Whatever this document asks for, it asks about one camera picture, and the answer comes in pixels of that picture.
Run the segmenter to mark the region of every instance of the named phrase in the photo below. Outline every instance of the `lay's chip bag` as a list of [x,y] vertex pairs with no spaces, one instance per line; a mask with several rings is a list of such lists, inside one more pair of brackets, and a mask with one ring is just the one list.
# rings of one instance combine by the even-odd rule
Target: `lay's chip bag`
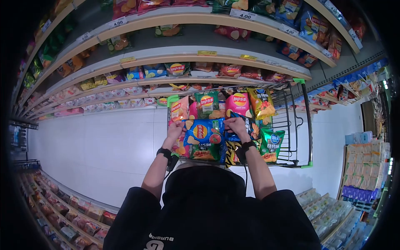
[[263,120],[268,116],[275,115],[274,104],[269,89],[247,88],[250,103],[256,120]]
[[276,162],[284,136],[284,130],[271,131],[267,128],[261,128],[260,154],[265,162]]
[[223,142],[222,132],[225,129],[225,118],[213,120],[183,120],[186,134],[184,146],[199,144],[218,144]]

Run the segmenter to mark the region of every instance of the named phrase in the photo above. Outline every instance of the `white price label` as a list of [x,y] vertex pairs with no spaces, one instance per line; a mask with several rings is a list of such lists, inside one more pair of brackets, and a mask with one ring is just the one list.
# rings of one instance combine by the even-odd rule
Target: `white price label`
[[78,42],[83,42],[84,40],[88,39],[90,37],[89,32],[86,32],[85,34],[83,34],[82,36],[78,37],[76,40]]
[[338,19],[342,18],[342,14],[340,13],[340,11],[333,5],[333,3],[329,0],[327,0],[325,2],[325,7],[331,11],[331,13]]
[[50,21],[50,19],[48,19],[47,22],[42,27],[43,33],[47,30],[47,28],[50,26],[50,24],[51,24],[51,21]]
[[115,19],[114,21],[111,21],[108,23],[110,28],[114,28],[123,24],[126,24],[128,21],[126,20],[126,17],[120,17],[118,19]]
[[295,30],[295,29],[293,29],[293,28],[291,28],[291,27],[289,27],[289,26],[287,26],[285,24],[281,24],[279,29],[281,31],[285,32],[285,33],[288,33],[289,35],[292,35],[292,36],[298,36],[299,35],[299,32],[297,30]]
[[237,18],[243,18],[249,21],[255,21],[257,18],[257,14],[237,9],[230,9],[229,15]]
[[331,54],[329,51],[327,51],[327,50],[323,50],[322,53],[323,53],[325,56],[327,56],[328,58],[331,58],[331,57],[332,57],[332,54]]

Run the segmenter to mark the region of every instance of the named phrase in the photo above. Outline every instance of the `orange chip bag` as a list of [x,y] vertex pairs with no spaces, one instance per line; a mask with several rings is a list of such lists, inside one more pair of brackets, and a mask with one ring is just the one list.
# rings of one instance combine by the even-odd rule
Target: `orange chip bag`
[[177,102],[172,103],[171,105],[171,120],[173,122],[178,120],[188,119],[188,110],[189,110],[189,96],[185,96],[184,98],[178,100]]

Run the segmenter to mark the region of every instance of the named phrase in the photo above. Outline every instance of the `green lay's chip bag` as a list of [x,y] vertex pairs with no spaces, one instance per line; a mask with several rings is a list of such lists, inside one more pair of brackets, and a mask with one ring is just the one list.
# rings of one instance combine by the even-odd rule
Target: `green lay's chip bag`
[[276,162],[285,131],[271,131],[261,128],[260,154],[265,162]]

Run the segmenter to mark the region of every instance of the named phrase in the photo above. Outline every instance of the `pink lay's chip bag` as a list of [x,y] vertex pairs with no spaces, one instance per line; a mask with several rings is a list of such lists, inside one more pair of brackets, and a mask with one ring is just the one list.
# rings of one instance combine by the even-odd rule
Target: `pink lay's chip bag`
[[246,90],[223,90],[223,95],[226,97],[225,102],[225,118],[230,118],[230,113],[235,112],[243,116],[252,117],[250,113],[250,102]]

